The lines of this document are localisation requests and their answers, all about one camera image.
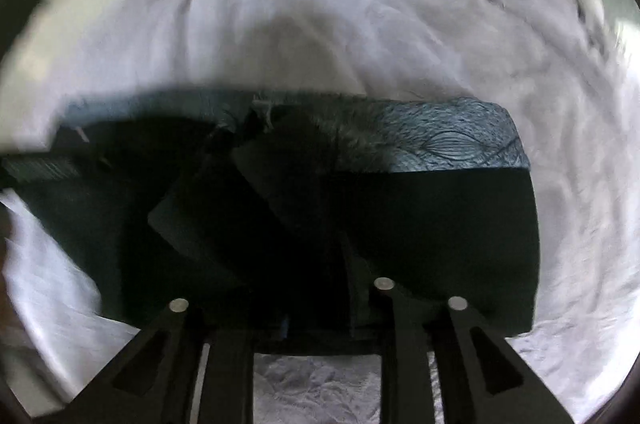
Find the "dark patterned pants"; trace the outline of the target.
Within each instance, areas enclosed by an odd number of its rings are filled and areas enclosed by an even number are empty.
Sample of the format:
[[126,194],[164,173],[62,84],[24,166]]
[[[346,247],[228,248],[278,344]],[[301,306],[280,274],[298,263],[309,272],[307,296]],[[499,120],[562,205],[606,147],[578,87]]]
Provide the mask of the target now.
[[146,326],[176,297],[270,340],[367,335],[368,284],[533,326],[539,233],[506,109],[475,98],[173,90],[67,110],[1,185]]

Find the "lavender plush blanket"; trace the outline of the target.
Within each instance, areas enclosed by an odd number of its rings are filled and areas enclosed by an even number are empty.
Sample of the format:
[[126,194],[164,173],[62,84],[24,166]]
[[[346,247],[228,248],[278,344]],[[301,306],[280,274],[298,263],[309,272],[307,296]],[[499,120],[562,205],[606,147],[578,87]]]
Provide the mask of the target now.
[[63,0],[54,67],[18,45],[1,139],[44,144],[79,96],[186,84],[474,96],[509,110],[533,164],[541,286],[516,349],[583,421],[639,352],[639,78],[578,0]]

